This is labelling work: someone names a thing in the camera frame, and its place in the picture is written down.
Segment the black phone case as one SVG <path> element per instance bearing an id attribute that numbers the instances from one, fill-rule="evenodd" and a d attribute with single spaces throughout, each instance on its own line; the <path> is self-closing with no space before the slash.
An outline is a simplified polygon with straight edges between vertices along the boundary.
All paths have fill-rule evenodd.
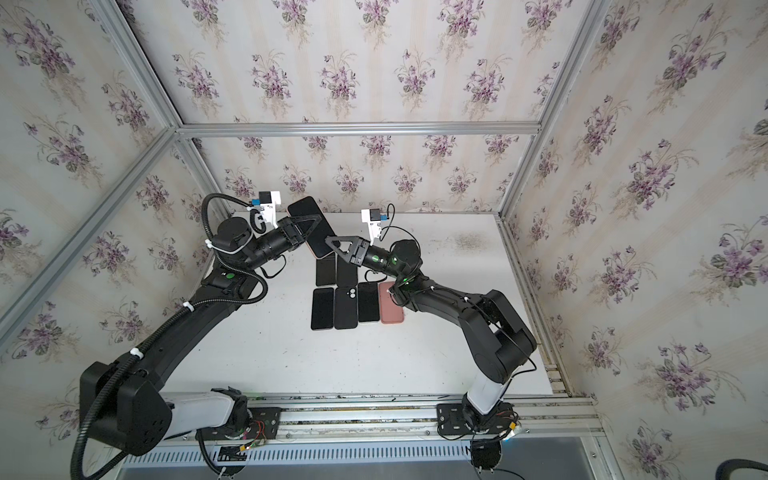
<path id="1" fill-rule="evenodd" d="M 339 287 L 355 287 L 358 284 L 358 267 L 336 257 L 336 285 Z"/>
<path id="2" fill-rule="evenodd" d="M 354 329 L 358 326 L 357 288 L 338 286 L 334 296 L 333 324 L 337 330 Z"/>

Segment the black phone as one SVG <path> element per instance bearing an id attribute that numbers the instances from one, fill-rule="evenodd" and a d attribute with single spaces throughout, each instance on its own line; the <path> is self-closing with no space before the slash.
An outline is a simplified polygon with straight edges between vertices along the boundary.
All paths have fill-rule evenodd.
<path id="1" fill-rule="evenodd" d="M 336 284 L 336 255 L 330 254 L 315 263 L 315 285 L 317 287 Z"/>

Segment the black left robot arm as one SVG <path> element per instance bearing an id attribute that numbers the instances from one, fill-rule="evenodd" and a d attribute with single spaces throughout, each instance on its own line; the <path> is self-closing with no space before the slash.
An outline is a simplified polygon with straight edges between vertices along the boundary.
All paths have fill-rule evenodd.
<path id="1" fill-rule="evenodd" d="M 189 301 L 141 343 L 110 364 L 93 363 L 79 380 L 79 431 L 70 461 L 70 476 L 84 479 L 89 440 L 118 453 L 96 472 L 100 479 L 127 456 L 141 456 L 161 441 L 186 433 L 198 439 L 206 429 L 238 438 L 252 422 L 246 396 L 233 388 L 165 398 L 161 391 L 181 361 L 220 322 L 240 307 L 261 302 L 268 294 L 258 268 L 297 249 L 322 223 L 321 213 L 288 216 L 272 230 L 252 219 L 231 217 L 213 229 L 212 200 L 237 203 L 236 197 L 209 194 L 200 206 L 205 245 L 214 255 L 212 270 Z"/>

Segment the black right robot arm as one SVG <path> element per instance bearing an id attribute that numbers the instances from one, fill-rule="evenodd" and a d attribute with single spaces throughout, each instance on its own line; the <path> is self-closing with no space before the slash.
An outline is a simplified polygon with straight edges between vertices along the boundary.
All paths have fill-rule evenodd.
<path id="1" fill-rule="evenodd" d="M 464 427 L 486 433 L 497 420 L 516 421 L 503 399 L 515 377 L 538 370 L 532 359 L 537 342 L 507 297 L 498 290 L 473 294 L 443 286 L 422 272 L 422 248 L 416 237 L 387 248 L 360 236 L 327 236 L 325 244 L 343 262 L 394 279 L 393 302 L 414 312 L 446 320 L 463 333 L 480 376 L 462 397 Z"/>

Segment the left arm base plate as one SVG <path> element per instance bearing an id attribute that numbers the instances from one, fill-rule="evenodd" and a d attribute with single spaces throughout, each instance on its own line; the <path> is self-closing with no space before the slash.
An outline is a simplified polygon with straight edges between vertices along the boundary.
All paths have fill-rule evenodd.
<path id="1" fill-rule="evenodd" d="M 277 438 L 280 418 L 283 410 L 280 407 L 249 408 L 244 427 L 232 429 L 227 426 L 206 428 L 202 430 L 204 441 L 266 441 Z"/>

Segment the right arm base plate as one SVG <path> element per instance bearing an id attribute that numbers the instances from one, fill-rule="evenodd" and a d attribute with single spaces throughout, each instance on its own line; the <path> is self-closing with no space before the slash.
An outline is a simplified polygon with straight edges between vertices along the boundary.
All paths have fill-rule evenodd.
<path id="1" fill-rule="evenodd" d="M 514 431 L 519 415 L 507 402 L 499 402 L 487 414 L 477 413 L 469 403 L 436 405 L 437 432 L 444 437 L 498 436 Z"/>

